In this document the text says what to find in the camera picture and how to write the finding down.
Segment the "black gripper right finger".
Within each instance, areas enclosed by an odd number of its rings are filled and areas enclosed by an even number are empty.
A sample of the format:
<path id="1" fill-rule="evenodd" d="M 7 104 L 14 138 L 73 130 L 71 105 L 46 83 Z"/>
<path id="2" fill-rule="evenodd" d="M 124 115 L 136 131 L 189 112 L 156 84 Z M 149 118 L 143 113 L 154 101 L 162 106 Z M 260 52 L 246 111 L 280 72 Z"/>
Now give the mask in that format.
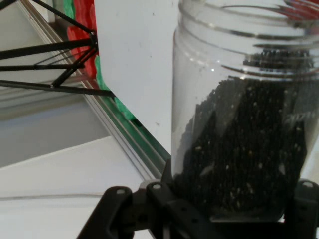
<path id="1" fill-rule="evenodd" d="M 288 239 L 315 239 L 319 227 L 319 185 L 301 179 L 287 204 L 285 227 Z"/>

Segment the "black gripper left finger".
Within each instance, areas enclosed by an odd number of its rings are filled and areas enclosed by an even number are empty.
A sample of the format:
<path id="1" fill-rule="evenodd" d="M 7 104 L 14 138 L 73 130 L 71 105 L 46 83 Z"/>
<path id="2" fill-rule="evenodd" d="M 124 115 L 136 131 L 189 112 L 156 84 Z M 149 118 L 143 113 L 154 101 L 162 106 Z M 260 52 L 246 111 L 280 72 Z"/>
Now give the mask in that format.
<path id="1" fill-rule="evenodd" d="M 155 239 L 200 239 L 207 221 L 170 188 L 171 161 L 159 181 L 143 182 L 133 192 L 125 186 L 105 191 L 80 231 L 79 239 L 132 239 L 147 230 Z"/>

